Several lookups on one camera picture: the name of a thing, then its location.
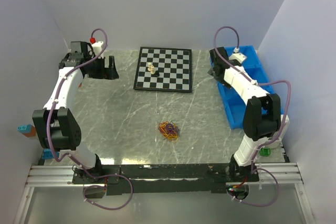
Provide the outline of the blue three-compartment plastic bin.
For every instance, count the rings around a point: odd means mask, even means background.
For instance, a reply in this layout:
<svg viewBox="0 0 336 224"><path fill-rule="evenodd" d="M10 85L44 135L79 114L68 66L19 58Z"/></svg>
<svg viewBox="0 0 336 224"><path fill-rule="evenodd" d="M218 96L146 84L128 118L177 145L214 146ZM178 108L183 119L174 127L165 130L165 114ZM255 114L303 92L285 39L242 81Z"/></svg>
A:
<svg viewBox="0 0 336 224"><path fill-rule="evenodd" d="M269 135L283 131L288 125L289 119L280 113L280 97L260 87L238 61L229 60L229 55L224 47L214 49L229 65L229 68L225 70L224 82L218 83L228 89L233 88L245 103L242 121L244 132L253 138L258 134Z"/></svg>

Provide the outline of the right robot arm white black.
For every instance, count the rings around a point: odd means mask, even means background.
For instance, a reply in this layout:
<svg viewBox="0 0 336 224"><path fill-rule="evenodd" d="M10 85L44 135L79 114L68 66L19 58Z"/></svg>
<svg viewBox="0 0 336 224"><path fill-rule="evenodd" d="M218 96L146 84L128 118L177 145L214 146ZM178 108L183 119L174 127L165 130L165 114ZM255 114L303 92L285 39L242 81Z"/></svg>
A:
<svg viewBox="0 0 336 224"><path fill-rule="evenodd" d="M214 48L209 53L212 67L208 73L218 83L234 89L245 104L244 136L229 163L231 179L241 181L254 169L253 163L262 147L282 141L289 117L281 111L279 95L269 93L248 75L242 65L247 57L238 49L231 55L223 47Z"/></svg>

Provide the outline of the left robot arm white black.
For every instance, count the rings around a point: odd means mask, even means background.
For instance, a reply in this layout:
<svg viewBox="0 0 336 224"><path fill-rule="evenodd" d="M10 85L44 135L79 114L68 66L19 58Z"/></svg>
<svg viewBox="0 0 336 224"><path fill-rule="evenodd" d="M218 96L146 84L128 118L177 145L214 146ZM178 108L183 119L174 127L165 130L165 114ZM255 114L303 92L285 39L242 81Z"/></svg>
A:
<svg viewBox="0 0 336 224"><path fill-rule="evenodd" d="M97 154L82 143L81 128L71 108L84 77L114 80L119 77L113 56L104 56L106 43L90 38L89 42L73 41L70 52L58 65L58 79L51 97L32 115L38 140L50 149L60 162L69 157L76 173L92 183L103 179L103 167Z"/></svg>

